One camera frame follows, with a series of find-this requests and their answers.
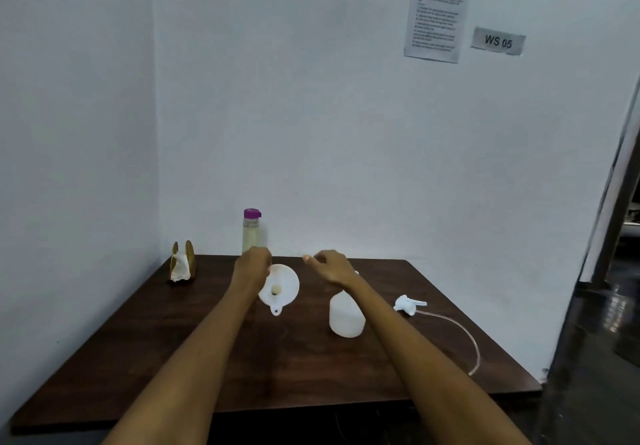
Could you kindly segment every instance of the purple lid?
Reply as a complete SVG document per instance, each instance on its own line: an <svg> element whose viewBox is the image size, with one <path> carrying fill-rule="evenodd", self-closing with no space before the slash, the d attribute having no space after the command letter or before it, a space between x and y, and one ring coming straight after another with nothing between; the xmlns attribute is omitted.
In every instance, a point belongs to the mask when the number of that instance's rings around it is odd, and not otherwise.
<svg viewBox="0 0 640 445"><path fill-rule="evenodd" d="M244 219L257 219L262 217L262 213L258 209L244 209Z"/></svg>

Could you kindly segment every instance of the brown tabletop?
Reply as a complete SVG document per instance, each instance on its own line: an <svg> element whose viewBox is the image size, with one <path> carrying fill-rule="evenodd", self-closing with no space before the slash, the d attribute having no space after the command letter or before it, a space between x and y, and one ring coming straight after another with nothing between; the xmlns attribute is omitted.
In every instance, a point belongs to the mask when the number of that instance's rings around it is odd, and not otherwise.
<svg viewBox="0 0 640 445"><path fill-rule="evenodd" d="M86 428L115 421L182 341L218 303L235 256L200 255L193 283L167 284L164 263L14 415L12 429ZM257 300L231 354L216 411L271 409L409 399L369 325L355 339L329 328L323 283L300 258L274 257L300 278L298 297L275 317ZM411 264L352 259L353 267L389 304L403 294L426 300L428 310L452 317L476 338L482 355L473 379L487 393L539 391L540 384L453 305ZM440 318L410 322L460 368L476 352L465 332Z"/></svg>

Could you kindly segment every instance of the person's right arm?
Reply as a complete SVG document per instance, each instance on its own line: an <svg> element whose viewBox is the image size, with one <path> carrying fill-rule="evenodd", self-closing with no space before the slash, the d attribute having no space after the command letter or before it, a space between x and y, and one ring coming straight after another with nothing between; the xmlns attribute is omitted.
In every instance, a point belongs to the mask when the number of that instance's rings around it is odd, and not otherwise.
<svg viewBox="0 0 640 445"><path fill-rule="evenodd" d="M530 444L489 395L398 315L344 255L331 250L303 259L356 301L437 443Z"/></svg>

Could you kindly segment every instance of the plastic bottle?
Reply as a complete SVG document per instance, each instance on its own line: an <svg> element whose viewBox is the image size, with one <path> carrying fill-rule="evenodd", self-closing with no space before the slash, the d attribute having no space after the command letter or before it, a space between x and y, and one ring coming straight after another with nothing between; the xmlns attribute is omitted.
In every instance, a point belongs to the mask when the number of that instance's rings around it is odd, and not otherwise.
<svg viewBox="0 0 640 445"><path fill-rule="evenodd" d="M334 295L329 302L329 327L342 337L362 334L367 320L356 301L346 291Z"/></svg>
<svg viewBox="0 0 640 445"><path fill-rule="evenodd" d="M244 209L244 220L242 222L242 252L252 246L260 246L258 227L262 213L258 209Z"/></svg>

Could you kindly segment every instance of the white spray trigger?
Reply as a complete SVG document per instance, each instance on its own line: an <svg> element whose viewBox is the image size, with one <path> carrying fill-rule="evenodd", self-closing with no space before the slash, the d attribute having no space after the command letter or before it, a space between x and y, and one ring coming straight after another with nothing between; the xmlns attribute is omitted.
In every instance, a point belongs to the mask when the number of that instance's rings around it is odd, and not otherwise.
<svg viewBox="0 0 640 445"><path fill-rule="evenodd" d="M409 298L407 295L399 296L396 300L396 304L394 305L395 311L404 310L410 316L415 315L415 306L419 305L424 307L427 305L427 302L421 302L420 300L414 300L413 298Z"/></svg>

